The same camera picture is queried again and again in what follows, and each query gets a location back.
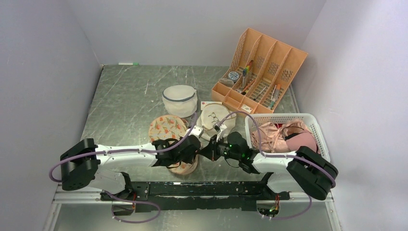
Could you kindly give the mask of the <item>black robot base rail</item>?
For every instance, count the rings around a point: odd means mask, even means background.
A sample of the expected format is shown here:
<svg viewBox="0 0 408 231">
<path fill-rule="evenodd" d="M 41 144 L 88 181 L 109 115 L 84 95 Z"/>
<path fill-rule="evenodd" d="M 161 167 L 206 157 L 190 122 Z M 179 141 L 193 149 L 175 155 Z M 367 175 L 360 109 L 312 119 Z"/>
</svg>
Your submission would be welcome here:
<svg viewBox="0 0 408 231">
<path fill-rule="evenodd" d="M 116 194 L 139 204 L 134 211 L 196 209 L 241 209 L 256 211 L 258 201 L 288 200 L 288 192 L 275 193 L 261 181 L 165 182 L 133 181 L 129 189 Z"/>
</svg>

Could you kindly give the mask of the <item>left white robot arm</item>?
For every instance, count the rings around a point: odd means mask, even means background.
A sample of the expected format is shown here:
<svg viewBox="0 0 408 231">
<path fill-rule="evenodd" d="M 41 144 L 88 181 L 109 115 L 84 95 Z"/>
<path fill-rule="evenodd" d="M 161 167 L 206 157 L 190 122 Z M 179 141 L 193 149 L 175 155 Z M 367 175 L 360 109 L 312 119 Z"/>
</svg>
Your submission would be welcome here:
<svg viewBox="0 0 408 231">
<path fill-rule="evenodd" d="M 113 172 L 117 167 L 169 167 L 192 163 L 201 148 L 194 135 L 175 140 L 156 140 L 139 146 L 96 145 L 86 138 L 60 156 L 61 184 L 65 191 L 93 187 L 129 199 L 133 186 L 129 174 Z"/>
</svg>

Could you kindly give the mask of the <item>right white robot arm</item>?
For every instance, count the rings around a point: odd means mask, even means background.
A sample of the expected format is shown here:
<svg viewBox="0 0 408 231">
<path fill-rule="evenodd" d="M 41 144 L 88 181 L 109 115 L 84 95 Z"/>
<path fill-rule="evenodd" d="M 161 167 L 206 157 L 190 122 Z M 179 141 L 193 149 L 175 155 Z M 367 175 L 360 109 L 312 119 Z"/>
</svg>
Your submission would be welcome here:
<svg viewBox="0 0 408 231">
<path fill-rule="evenodd" d="M 289 153 L 261 153 L 248 146 L 238 132 L 217 140 L 213 136 L 200 155 L 216 161 L 223 157 L 238 161 L 238 167 L 249 174 L 270 174 L 260 185 L 260 194 L 272 199 L 277 193 L 304 192 L 317 200 L 326 199 L 336 186 L 338 169 L 312 149 L 301 146 Z"/>
</svg>

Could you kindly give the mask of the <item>tulip print mesh laundry bag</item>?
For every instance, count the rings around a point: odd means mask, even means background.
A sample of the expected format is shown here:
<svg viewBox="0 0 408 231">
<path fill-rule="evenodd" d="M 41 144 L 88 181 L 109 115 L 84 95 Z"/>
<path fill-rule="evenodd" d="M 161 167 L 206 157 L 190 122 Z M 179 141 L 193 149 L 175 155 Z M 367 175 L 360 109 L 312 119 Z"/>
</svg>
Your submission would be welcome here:
<svg viewBox="0 0 408 231">
<path fill-rule="evenodd" d="M 150 141 L 180 139 L 187 131 L 186 122 L 175 115 L 163 115 L 154 119 L 148 131 Z M 168 170 L 177 175 L 189 175 L 197 168 L 198 162 L 198 157 L 195 157 L 192 164 L 180 162 L 171 165 Z"/>
</svg>

